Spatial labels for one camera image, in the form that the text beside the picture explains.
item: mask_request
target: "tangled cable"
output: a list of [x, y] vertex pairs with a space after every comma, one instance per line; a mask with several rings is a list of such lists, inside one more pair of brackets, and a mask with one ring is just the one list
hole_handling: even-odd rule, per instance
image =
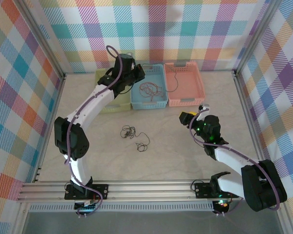
[[155, 96], [164, 97], [164, 92], [161, 86], [152, 82], [145, 82], [139, 86], [139, 92], [144, 98], [151, 97], [151, 101]]
[[145, 134], [144, 132], [140, 132], [139, 135], [136, 135], [136, 128], [130, 127], [129, 125], [123, 126], [122, 130], [121, 130], [121, 137], [122, 138], [129, 137], [130, 139], [133, 139], [134, 137], [139, 137], [141, 134], [146, 135], [146, 137], [148, 138], [148, 144], [136, 143], [136, 145], [137, 145], [137, 150], [139, 152], [144, 152], [147, 150], [147, 146], [150, 144], [150, 138], [147, 136], [147, 134]]
[[170, 90], [170, 91], [166, 90], [166, 92], [172, 93], [172, 92], [175, 92], [178, 89], [178, 86], [179, 86], [179, 82], [178, 82], [177, 77], [176, 77], [177, 76], [177, 72], [170, 65], [168, 65], [166, 63], [165, 63], [165, 66], [167, 66], [175, 74], [174, 75], [174, 78], [176, 80], [176, 88], [174, 90]]

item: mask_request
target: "plastic basket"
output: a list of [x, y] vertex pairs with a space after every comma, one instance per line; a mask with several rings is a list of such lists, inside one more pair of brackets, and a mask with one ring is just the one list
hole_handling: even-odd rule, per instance
[[[165, 108], [168, 102], [167, 86], [165, 82], [164, 67], [161, 64], [143, 66], [146, 74], [145, 78], [133, 85], [131, 89], [131, 105], [134, 110]], [[139, 92], [139, 87], [145, 82], [152, 82], [162, 87], [163, 96], [143, 97]]]
[[173, 63], [164, 64], [169, 106], [194, 106], [200, 105], [205, 99], [205, 90], [201, 74], [196, 62], [187, 62], [184, 67], [175, 67]]
[[[97, 83], [98, 80], [104, 76], [107, 69], [97, 69], [96, 70], [96, 78], [95, 82]], [[129, 90], [130, 87], [126, 87], [123, 92]], [[126, 94], [118, 95], [113, 101], [111, 101], [106, 107], [104, 107], [100, 113], [111, 113], [111, 112], [119, 112], [119, 111], [130, 111], [131, 104], [130, 104], [130, 91]]]

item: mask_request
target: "metal bar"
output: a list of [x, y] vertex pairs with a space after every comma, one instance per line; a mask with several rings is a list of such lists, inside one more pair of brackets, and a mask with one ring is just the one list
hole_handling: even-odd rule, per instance
[[[145, 202], [145, 201], [218, 201], [219, 198], [196, 199], [190, 189], [193, 180], [180, 181], [101, 181], [109, 184], [109, 202]], [[26, 183], [18, 202], [67, 202], [64, 200], [65, 182]]]
[[64, 78], [64, 71], [62, 70], [58, 60], [56, 59], [53, 51], [51, 50], [47, 40], [43, 36], [42, 32], [40, 31], [39, 25], [37, 25], [35, 19], [33, 18], [30, 10], [28, 9], [27, 5], [22, 0], [14, 0], [15, 5], [19, 9], [20, 13], [24, 17], [26, 23], [28, 24], [30, 31], [35, 36], [38, 44], [41, 46], [42, 50], [44, 51], [46, 57], [50, 61], [51, 65], [54, 68], [54, 71], [60, 78]]
[[264, 159], [264, 152], [263, 152], [263, 149], [261, 147], [258, 135], [256, 133], [256, 128], [255, 128], [254, 122], [253, 122], [253, 120], [251, 118], [251, 113], [250, 113], [250, 110], [249, 110], [247, 102], [246, 102], [245, 94], [242, 91], [241, 83], [240, 83], [239, 79], [237, 78], [236, 74], [233, 74], [233, 76], [234, 76], [233, 77], [234, 84], [235, 84], [236, 90], [238, 92], [238, 96], [240, 98], [240, 102], [241, 102], [241, 105], [242, 105], [242, 109], [243, 109], [243, 112], [244, 112], [246, 123], [247, 123], [248, 128], [249, 128], [249, 132], [251, 134], [251, 138], [252, 138], [252, 142], [253, 142], [253, 145], [254, 145], [254, 148], [255, 148], [255, 151], [256, 151], [256, 154], [257, 154], [257, 158], [259, 160], [263, 160]]
[[268, 25], [271, 22], [274, 14], [276, 13], [278, 7], [281, 4], [281, 2], [282, 2], [282, 0], [271, 0], [270, 1], [269, 6], [268, 6], [262, 20], [259, 22], [257, 30], [254, 33], [249, 46], [246, 48], [244, 54], [242, 55], [241, 61], [237, 66], [237, 69], [236, 69], [237, 74], [240, 74], [242, 72], [243, 68], [245, 67], [245, 65], [247, 64], [249, 59], [251, 58], [257, 44], [261, 40], [266, 29], [268, 28]]
[[11, 234], [20, 234], [23, 232], [27, 214], [30, 208], [30, 203], [22, 203], [16, 221], [13, 223]]
[[67, 57], [63, 51], [63, 48], [61, 47], [59, 40], [57, 36], [55, 35], [55, 32], [53, 31], [53, 28], [50, 24], [49, 19], [47, 18], [46, 14], [44, 13], [44, 10], [40, 4], [40, 0], [31, 0], [31, 3], [33, 5], [33, 9], [36, 12], [36, 14], [39, 16], [39, 20], [44, 25], [45, 30], [47, 31], [48, 35], [50, 36], [50, 41], [52, 42], [56, 52], [61, 57], [61, 67], [64, 70], [64, 72], [73, 72], [72, 67], [70, 63], [67, 60]]
[[[239, 77], [234, 74], [234, 83], [241, 101], [242, 109], [244, 111], [244, 115], [246, 118], [246, 122], [248, 124], [248, 128], [251, 134], [251, 138], [257, 153], [257, 157], [259, 160], [264, 160], [264, 152], [260, 144], [259, 137], [256, 133], [254, 121], [251, 118], [250, 110], [247, 106], [245, 94], [242, 91], [241, 83], [239, 81]], [[277, 211], [278, 217], [282, 226], [284, 233], [293, 234], [293, 217], [291, 212], [289, 212], [288, 202], [284, 202], [280, 204], [281, 209]]]
[[59, 107], [59, 104], [60, 104], [60, 100], [61, 100], [61, 96], [62, 96], [62, 93], [63, 93], [64, 85], [65, 85], [65, 79], [61, 79], [60, 84], [59, 84], [59, 94], [58, 94], [57, 99], [55, 101], [54, 109], [53, 109], [52, 116], [51, 116], [51, 119], [50, 119], [50, 124], [49, 124], [49, 126], [47, 128], [46, 135], [45, 135], [45, 138], [44, 138], [42, 150], [40, 151], [40, 154], [38, 156], [39, 161], [35, 166], [34, 174], [33, 174], [32, 180], [31, 180], [32, 182], [35, 182], [38, 170], [43, 164], [45, 152], [47, 150], [48, 143], [49, 143], [49, 140], [50, 140], [50, 136], [51, 136], [51, 132], [52, 132], [52, 128], [53, 128], [53, 123], [54, 123], [54, 120], [55, 120], [55, 117], [56, 117], [56, 114], [57, 114], [57, 110], [58, 110], [58, 107]]

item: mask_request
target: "black mounting bracket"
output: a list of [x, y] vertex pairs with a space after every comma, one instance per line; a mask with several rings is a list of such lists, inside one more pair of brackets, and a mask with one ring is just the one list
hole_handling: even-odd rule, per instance
[[210, 183], [195, 183], [194, 184], [195, 197], [199, 198], [238, 198], [237, 195], [221, 191], [218, 196], [213, 193]]
[[[108, 194], [108, 184], [90, 184], [87, 187], [95, 189], [100, 192], [103, 196], [103, 200], [107, 199]], [[65, 188], [65, 200], [99, 200], [100, 196], [92, 191], [89, 193], [83, 193], [76, 189], [72, 184], [68, 184]]]

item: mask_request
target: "wire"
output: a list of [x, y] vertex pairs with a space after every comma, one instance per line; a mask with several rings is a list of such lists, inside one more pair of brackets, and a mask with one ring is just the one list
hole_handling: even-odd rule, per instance
[[67, 183], [64, 185], [64, 189], [65, 189], [65, 191], [67, 191], [67, 192], [69, 192], [69, 190], [67, 190], [67, 188], [66, 188], [68, 184], [70, 184], [70, 182], [67, 182]]
[[[92, 188], [89, 188], [89, 187], [87, 187], [87, 186], [84, 186], [84, 185], [83, 185], [83, 184], [82, 184], [82, 183], [76, 178], [76, 176], [74, 175], [74, 172], [73, 172], [73, 169], [72, 169], [72, 165], [71, 165], [71, 163], [70, 163], [70, 162], [71, 162], [71, 160], [70, 160], [70, 158], [71, 158], [71, 157], [70, 157], [70, 154], [71, 154], [71, 151], [70, 151], [70, 130], [71, 130], [71, 128], [72, 128], [72, 125], [73, 125], [74, 121], [78, 118], [80, 112], [81, 112], [81, 111], [82, 111], [82, 110], [88, 105], [88, 103], [91, 102], [93, 99], [97, 98], [100, 94], [104, 93], [106, 90], [108, 90], [108, 89], [109, 89], [111, 86], [113, 86], [113, 85], [119, 80], [119, 78], [121, 77], [122, 70], [123, 70], [123, 62], [122, 62], [121, 56], [120, 56], [120, 54], [117, 52], [117, 50], [116, 50], [114, 47], [112, 47], [112, 46], [110, 46], [110, 45], [107, 45], [107, 46], [106, 46], [106, 50], [107, 50], [107, 52], [108, 52], [112, 57], [116, 58], [115, 56], [113, 56], [113, 54], [110, 52], [109, 49], [112, 49], [112, 50], [116, 53], [116, 55], [117, 55], [117, 57], [118, 57], [118, 59], [119, 59], [119, 63], [120, 63], [120, 70], [119, 70], [119, 73], [118, 73], [116, 79], [115, 79], [112, 83], [110, 83], [109, 86], [105, 87], [104, 89], [102, 89], [101, 91], [99, 91], [99, 92], [96, 93], [95, 95], [91, 96], [87, 101], [84, 102], [84, 104], [79, 108], [79, 110], [77, 111], [77, 113], [75, 114], [75, 116], [72, 118], [71, 122], [69, 123], [68, 128], [67, 128], [67, 133], [66, 133], [66, 143], [67, 143], [67, 154], [66, 154], [66, 155], [67, 155], [67, 159], [65, 160], [64, 164], [65, 164], [65, 165], [69, 165], [69, 169], [70, 169], [70, 173], [71, 173], [71, 177], [72, 177], [72, 179], [74, 179], [75, 182], [77, 182], [77, 184], [78, 184], [79, 186], [81, 186], [81, 187], [83, 187], [83, 188], [85, 188], [85, 189], [88, 189], [88, 190], [90, 190], [90, 191], [93, 191], [93, 192], [95, 192], [96, 194], [98, 194], [98, 195], [100, 196], [100, 203], [99, 203], [99, 205], [96, 206], [95, 209], [94, 209], [93, 211], [91, 211], [90, 213], [88, 213], [87, 215], [91, 215], [91, 214], [93, 214], [96, 210], [99, 209], [99, 207], [101, 206], [102, 201], [103, 201], [103, 196], [102, 196], [102, 194], [101, 194], [99, 191], [97, 191], [97, 190], [95, 190], [95, 189], [92, 189]], [[79, 210], [80, 210], [80, 209], [77, 210], [77, 214], [79, 215], [79, 217], [81, 217], [82, 215], [79, 213]]]
[[158, 86], [157, 84], [154, 84], [152, 82], [145, 82], [139, 86], [139, 93], [144, 98], [151, 97], [151, 101], [153, 101], [153, 98], [155, 96], [164, 97], [164, 92], [162, 87]]
[[169, 92], [169, 93], [175, 92], [178, 89], [178, 86], [179, 86], [179, 83], [178, 83], [178, 80], [177, 80], [177, 77], [176, 77], [177, 76], [177, 72], [170, 65], [168, 65], [168, 64], [164, 64], [164, 66], [169, 67], [170, 70], [172, 70], [175, 73], [174, 78], [175, 78], [176, 83], [177, 83], [176, 88], [174, 90], [171, 90], [171, 91], [166, 90], [166, 92]]
[[122, 138], [129, 137], [130, 139], [133, 139], [134, 137], [139, 137], [141, 134], [146, 135], [146, 137], [148, 138], [148, 144], [136, 143], [137, 150], [139, 152], [146, 151], [147, 150], [147, 146], [150, 144], [150, 138], [144, 132], [140, 132], [139, 135], [136, 135], [136, 128], [135, 127], [130, 127], [129, 125], [125, 125], [125, 126], [122, 127], [122, 130], [121, 130], [121, 133], [120, 134], [121, 134], [121, 137]]
[[199, 145], [200, 147], [202, 147], [202, 148], [204, 148], [204, 146], [203, 145], [200, 145], [199, 143], [197, 143], [196, 141], [194, 141], [195, 142], [195, 144], [197, 144], [197, 145]]
[[100, 200], [101, 200], [101, 199], [99, 198], [98, 201], [95, 202], [95, 201], [96, 201], [96, 196], [93, 197], [94, 204], [98, 204]]
[[[150, 64], [150, 63], [144, 63], [144, 64], [142, 64], [142, 67], [143, 67], [144, 65], [153, 66], [153, 64]], [[176, 71], [175, 71], [170, 65], [168, 65], [168, 64], [166, 64], [166, 63], [164, 64], [164, 66], [169, 67], [170, 70], [172, 70], [172, 71], [175, 73], [174, 78], [175, 78], [176, 83], [177, 83], [176, 88], [175, 88], [174, 90], [168, 91], [168, 90], [165, 89], [165, 91], [168, 92], [168, 93], [175, 92], [175, 91], [178, 89], [178, 86], [179, 86], [179, 83], [178, 83], [178, 80], [177, 80], [177, 77], [176, 77], [176, 76], [177, 76], [177, 72], [176, 72]]]
[[113, 67], [111, 67], [110, 69], [108, 69], [105, 74], [106, 75], [109, 75], [111, 73], [111, 71], [113, 71]]
[[190, 185], [190, 189], [192, 190], [192, 191], [194, 191], [195, 192], [195, 189], [193, 189], [193, 184], [196, 182], [196, 181], [200, 181], [200, 182], [202, 182], [202, 183], [204, 183], [202, 180], [200, 180], [200, 179], [195, 179], [193, 182], [192, 182], [192, 184]]
[[197, 143], [201, 143], [201, 144], [203, 144], [203, 145], [216, 146], [216, 147], [220, 147], [220, 148], [223, 148], [223, 149], [226, 149], [226, 150], [232, 151], [232, 152], [236, 153], [237, 155], [239, 155], [240, 157], [244, 158], [245, 160], [251, 162], [251, 163], [254, 164], [256, 167], [258, 167], [258, 169], [263, 173], [263, 175], [265, 176], [265, 178], [266, 178], [267, 181], [269, 182], [269, 184], [270, 184], [270, 186], [271, 186], [271, 188], [272, 188], [272, 190], [273, 190], [273, 193], [274, 193], [274, 195], [275, 195], [275, 198], [276, 198], [276, 207], [274, 207], [274, 208], [270, 208], [270, 207], [269, 207], [269, 209], [271, 209], [271, 210], [273, 210], [273, 211], [277, 211], [277, 210], [280, 208], [280, 198], [279, 198], [279, 195], [278, 195], [277, 189], [276, 189], [275, 185], [273, 184], [272, 179], [268, 176], [268, 174], [266, 173], [266, 171], [265, 171], [265, 170], [264, 170], [264, 169], [263, 169], [263, 168], [262, 168], [257, 162], [255, 162], [253, 159], [247, 157], [246, 155], [240, 153], [239, 151], [237, 151], [237, 150], [235, 150], [235, 149], [229, 148], [229, 147], [227, 147], [227, 146], [225, 146], [225, 145], [218, 145], [218, 144], [206, 143], [206, 142], [203, 142], [203, 141], [200, 141], [200, 140], [196, 139], [195, 136], [192, 135], [191, 128], [192, 128], [192, 124], [193, 124], [194, 120], [195, 120], [196, 118], [198, 118], [198, 116], [199, 116], [201, 113], [203, 113], [203, 112], [205, 112], [205, 111], [208, 111], [208, 110], [209, 110], [209, 109], [205, 109], [205, 110], [203, 110], [203, 111], [200, 111], [199, 113], [197, 113], [197, 114], [192, 118], [192, 120], [191, 120], [191, 122], [190, 122], [190, 124], [189, 124], [189, 131], [190, 131], [191, 137], [192, 137]]
[[126, 94], [126, 93], [128, 93], [132, 89], [132, 87], [133, 87], [133, 85], [131, 86], [131, 88], [128, 91], [126, 91], [124, 93], [119, 93], [119, 94]]

